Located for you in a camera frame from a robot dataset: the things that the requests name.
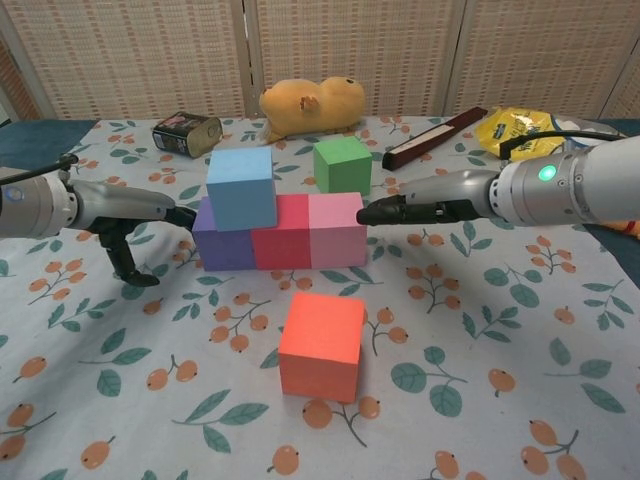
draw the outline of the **green led light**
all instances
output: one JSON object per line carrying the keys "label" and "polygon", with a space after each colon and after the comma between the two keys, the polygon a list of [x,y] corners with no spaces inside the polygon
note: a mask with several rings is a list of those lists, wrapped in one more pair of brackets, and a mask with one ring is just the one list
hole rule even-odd
{"label": "green led light", "polygon": [[547,165],[546,167],[542,167],[538,172],[538,178],[543,182],[548,182],[553,177],[556,176],[556,167],[553,165]]}

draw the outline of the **stuffed toy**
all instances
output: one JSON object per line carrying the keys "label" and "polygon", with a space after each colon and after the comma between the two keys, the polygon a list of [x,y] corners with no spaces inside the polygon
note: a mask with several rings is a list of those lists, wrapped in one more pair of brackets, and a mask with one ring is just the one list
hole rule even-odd
{"label": "stuffed toy", "polygon": [[288,135],[324,133],[355,126],[365,108],[362,85],[348,77],[277,82],[260,95],[267,117],[262,138],[273,143]]}
{"label": "stuffed toy", "polygon": [[617,230],[640,240],[640,221],[638,222],[613,222],[605,223],[605,227]]}

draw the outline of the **green block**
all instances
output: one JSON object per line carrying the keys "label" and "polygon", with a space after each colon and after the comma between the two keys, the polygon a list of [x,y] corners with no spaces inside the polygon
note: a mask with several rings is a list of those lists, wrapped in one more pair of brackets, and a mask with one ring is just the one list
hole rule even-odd
{"label": "green block", "polygon": [[313,174],[322,193],[371,192],[371,152],[356,137],[316,142]]}

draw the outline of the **cube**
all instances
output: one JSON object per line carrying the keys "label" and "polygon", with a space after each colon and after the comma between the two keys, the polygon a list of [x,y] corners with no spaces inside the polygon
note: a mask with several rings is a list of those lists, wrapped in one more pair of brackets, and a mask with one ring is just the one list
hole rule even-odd
{"label": "cube", "polygon": [[309,195],[311,267],[341,268],[367,261],[367,227],[356,221],[363,208],[359,193]]}
{"label": "cube", "polygon": [[219,232],[275,226],[271,148],[214,150],[207,174],[207,193]]}
{"label": "cube", "polygon": [[313,171],[322,193],[371,192],[371,152],[356,137],[340,137],[313,146]]}
{"label": "cube", "polygon": [[278,347],[282,392],[353,403],[364,316],[361,299],[297,292]]}
{"label": "cube", "polygon": [[192,234],[206,271],[256,268],[251,232],[218,231],[209,197],[200,201]]}
{"label": "cube", "polygon": [[256,268],[311,268],[309,195],[277,195],[276,206],[278,224],[251,231]]}

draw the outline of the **table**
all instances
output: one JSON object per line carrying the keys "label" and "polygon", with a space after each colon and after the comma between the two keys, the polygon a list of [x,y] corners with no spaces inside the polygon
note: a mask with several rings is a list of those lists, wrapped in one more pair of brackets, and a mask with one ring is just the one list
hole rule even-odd
{"label": "table", "polygon": [[[366,200],[499,168],[469,128],[381,169],[385,148],[442,121],[347,133],[373,152]],[[224,118],[216,149],[260,145],[263,122]],[[97,123],[73,176],[197,208],[207,156],[158,151],[155,123]],[[318,191],[327,138],[273,145],[279,193]],[[640,297],[580,226],[370,227],[366,267],[325,271],[205,272],[188,232],[158,222],[129,240],[160,285],[114,278],[86,232],[0,242],[0,478],[640,478]],[[366,301],[356,403],[282,395],[297,291]]]}

